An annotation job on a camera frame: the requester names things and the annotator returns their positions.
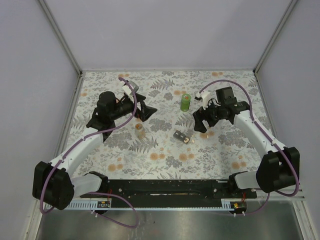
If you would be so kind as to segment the green pill bottle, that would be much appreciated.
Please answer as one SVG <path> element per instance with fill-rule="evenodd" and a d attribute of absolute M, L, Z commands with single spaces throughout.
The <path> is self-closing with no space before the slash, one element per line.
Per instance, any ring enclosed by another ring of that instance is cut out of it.
<path fill-rule="evenodd" d="M 191 103 L 190 99 L 183 98 L 180 102 L 180 110 L 183 112 L 187 112 L 190 108 L 190 103 Z"/>

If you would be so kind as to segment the grey weekly pill organizer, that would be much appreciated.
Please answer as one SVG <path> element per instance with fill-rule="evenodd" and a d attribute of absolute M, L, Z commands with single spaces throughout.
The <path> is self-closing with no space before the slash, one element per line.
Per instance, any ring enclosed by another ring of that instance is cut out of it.
<path fill-rule="evenodd" d="M 176 130 L 173 137 L 184 144 L 191 143 L 193 140 L 194 131 L 189 129 L 187 131 Z"/>

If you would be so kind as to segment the green bottle cap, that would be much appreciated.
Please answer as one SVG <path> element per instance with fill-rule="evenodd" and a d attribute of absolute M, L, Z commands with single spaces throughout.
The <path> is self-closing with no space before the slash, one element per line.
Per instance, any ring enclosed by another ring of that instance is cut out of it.
<path fill-rule="evenodd" d="M 182 96 L 181 96 L 181 102 L 186 104 L 186 103 L 189 103 L 191 101 L 191 95 L 188 94 L 188 93 L 184 93 Z"/>

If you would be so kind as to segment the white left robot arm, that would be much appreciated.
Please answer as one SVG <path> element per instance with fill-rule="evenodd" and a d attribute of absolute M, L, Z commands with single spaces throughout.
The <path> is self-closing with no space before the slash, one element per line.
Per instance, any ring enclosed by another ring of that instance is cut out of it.
<path fill-rule="evenodd" d="M 35 166 L 32 196 L 59 210 L 65 209 L 73 198 L 90 192 L 98 198 L 106 196 L 109 191 L 106 176 L 97 172 L 75 178 L 72 175 L 116 129 L 115 120 L 130 114 L 145 122 L 157 112 L 156 108 L 145 104 L 145 96 L 137 94 L 136 97 L 124 94 L 117 99 L 111 91 L 101 93 L 91 119 L 73 146 L 50 162 L 41 161 Z"/>

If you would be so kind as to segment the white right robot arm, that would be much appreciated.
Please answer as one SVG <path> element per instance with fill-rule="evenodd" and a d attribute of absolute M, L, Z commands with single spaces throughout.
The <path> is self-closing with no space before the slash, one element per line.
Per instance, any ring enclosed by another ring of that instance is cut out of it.
<path fill-rule="evenodd" d="M 196 94 L 202 107 L 193 113 L 194 130 L 206 133 L 219 121 L 229 121 L 241 130 L 258 152 L 261 162 L 256 171 L 243 171 L 230 176 L 228 194 L 239 198 L 246 189 L 260 189 L 265 193 L 279 192 L 286 187 L 295 186 L 299 190 L 300 153 L 295 147 L 287 147 L 277 140 L 261 123 L 255 119 L 252 107 L 246 101 L 238 101 L 231 87 L 216 91 L 217 102 L 208 91 Z"/>

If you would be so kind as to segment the clear pill bottle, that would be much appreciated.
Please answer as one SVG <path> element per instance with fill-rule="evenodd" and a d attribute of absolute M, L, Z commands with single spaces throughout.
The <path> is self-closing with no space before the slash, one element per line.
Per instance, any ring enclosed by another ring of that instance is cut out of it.
<path fill-rule="evenodd" d="M 135 135 L 139 140 L 142 140 L 146 137 L 146 132 L 141 123 L 137 123 L 134 128 Z"/>

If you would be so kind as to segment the floral table mat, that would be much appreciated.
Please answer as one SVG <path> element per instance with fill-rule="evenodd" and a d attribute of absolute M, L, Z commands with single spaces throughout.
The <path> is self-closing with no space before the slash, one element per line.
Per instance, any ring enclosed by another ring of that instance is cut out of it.
<path fill-rule="evenodd" d="M 120 129 L 87 156 L 73 177 L 95 171 L 110 179 L 226 179 L 236 172 L 258 169 L 260 156 L 241 130 L 222 120 L 206 133 L 196 132 L 193 112 L 202 103 L 192 99 L 188 111 L 180 109 L 183 94 L 195 96 L 202 88 L 214 94 L 217 89 L 232 87 L 237 100 L 252 101 L 256 119 L 270 129 L 258 83 L 250 70 L 87 72 L 68 146 L 85 130 L 102 92 L 123 96 L 119 78 L 135 82 L 138 93 L 146 97 L 146 105 L 157 109 L 142 123 L 145 138 L 139 140 L 135 134 L 139 119 L 130 115 L 118 119 L 115 123 Z M 173 137 L 176 130 L 194 131 L 195 142 L 184 144 L 177 140 Z"/>

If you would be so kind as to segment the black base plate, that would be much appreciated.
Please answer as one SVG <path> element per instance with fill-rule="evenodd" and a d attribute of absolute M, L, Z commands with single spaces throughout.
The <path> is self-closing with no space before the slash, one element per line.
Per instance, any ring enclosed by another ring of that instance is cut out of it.
<path fill-rule="evenodd" d="M 123 180 L 110 179 L 102 182 L 98 193 L 114 194 L 129 199 L 141 199 L 151 196 L 197 196 L 201 199 L 256 199 L 257 194 L 250 189 L 231 189 L 226 180 L 215 179 L 157 179 Z"/>

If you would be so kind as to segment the aluminium frame rail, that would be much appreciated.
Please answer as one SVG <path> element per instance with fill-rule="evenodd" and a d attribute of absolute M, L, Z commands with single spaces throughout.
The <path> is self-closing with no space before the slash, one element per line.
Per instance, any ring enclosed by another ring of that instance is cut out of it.
<path fill-rule="evenodd" d="M 279 191 L 284 194 L 289 195 L 289 194 L 292 194 L 294 192 L 294 190 L 295 190 L 295 186 L 292 185 L 292 186 L 282 188 Z M 268 193 L 266 193 L 258 188 L 255 189 L 255 193 L 256 193 L 258 199 L 266 198 L 268 195 Z M 294 196 L 285 196 L 283 194 L 280 194 L 278 192 L 273 191 L 273 192 L 269 193 L 269 200 L 270 201 L 287 201 L 287 200 L 289 200 L 289 201 L 304 201 L 305 195 L 304 195 L 304 192 L 301 188 L 301 185 L 299 185 L 299 190 Z"/>

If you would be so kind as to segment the right aluminium corner post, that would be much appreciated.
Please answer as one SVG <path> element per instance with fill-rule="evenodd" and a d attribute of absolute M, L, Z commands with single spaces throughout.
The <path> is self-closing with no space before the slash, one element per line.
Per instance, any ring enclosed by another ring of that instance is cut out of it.
<path fill-rule="evenodd" d="M 273 31 L 271 38 L 269 39 L 266 47 L 264 48 L 257 64 L 255 65 L 255 67 L 253 68 L 253 73 L 255 76 L 258 75 L 258 72 L 260 71 L 260 69 L 262 68 L 264 62 L 266 61 L 269 53 L 271 52 L 273 46 L 275 45 L 278 37 L 280 36 L 280 34 L 282 33 L 282 30 L 284 29 L 284 27 L 286 26 L 289 18 L 291 17 L 292 13 L 294 12 L 297 4 L 299 3 L 299 0 L 291 0 L 288 4 L 288 6 L 286 7 L 283 15 L 281 16 L 275 30 Z"/>

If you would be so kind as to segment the aluminium corner post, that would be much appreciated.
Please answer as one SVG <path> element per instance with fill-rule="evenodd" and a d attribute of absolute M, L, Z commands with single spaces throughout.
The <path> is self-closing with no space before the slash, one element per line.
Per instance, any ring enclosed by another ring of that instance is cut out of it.
<path fill-rule="evenodd" d="M 69 47 L 69 45 L 63 35 L 47 1 L 46 0 L 37 0 L 36 2 L 39 4 L 41 10 L 43 11 L 53 33 L 57 37 L 63 51 L 65 52 L 67 58 L 69 59 L 69 61 L 71 63 L 74 71 L 77 73 L 78 76 L 81 76 L 83 71 L 82 71 L 78 61 L 76 60 L 74 54 L 72 53 L 72 51 L 71 51 L 71 49 L 70 49 L 70 47 Z"/>
<path fill-rule="evenodd" d="M 275 30 L 273 31 L 271 38 L 269 39 L 266 47 L 264 48 L 257 64 L 255 65 L 255 67 L 253 68 L 253 73 L 255 76 L 258 75 L 258 72 L 260 71 L 260 69 L 262 68 L 264 62 L 266 61 L 269 53 L 271 52 L 273 46 L 275 45 L 278 37 L 280 36 L 280 34 L 282 33 L 282 30 L 284 29 L 284 27 L 286 26 L 289 18 L 291 17 L 292 13 L 294 12 L 297 4 L 299 3 L 299 0 L 291 0 L 288 4 L 288 6 L 286 7 L 283 15 L 281 16 Z"/>

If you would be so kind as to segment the left aluminium corner post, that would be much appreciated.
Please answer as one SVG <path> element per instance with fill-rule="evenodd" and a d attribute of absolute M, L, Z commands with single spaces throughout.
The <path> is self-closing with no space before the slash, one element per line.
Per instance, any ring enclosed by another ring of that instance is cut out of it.
<path fill-rule="evenodd" d="M 43 11 L 53 33 L 57 37 L 63 51 L 65 52 L 67 58 L 69 59 L 69 61 L 71 63 L 74 71 L 77 73 L 78 76 L 81 76 L 83 71 L 82 71 L 78 61 L 76 60 L 74 54 L 72 53 L 72 51 L 71 51 L 71 49 L 70 49 L 70 47 L 69 47 L 69 45 L 63 35 L 47 1 L 46 0 L 37 0 L 36 2 L 39 4 L 41 10 Z"/>

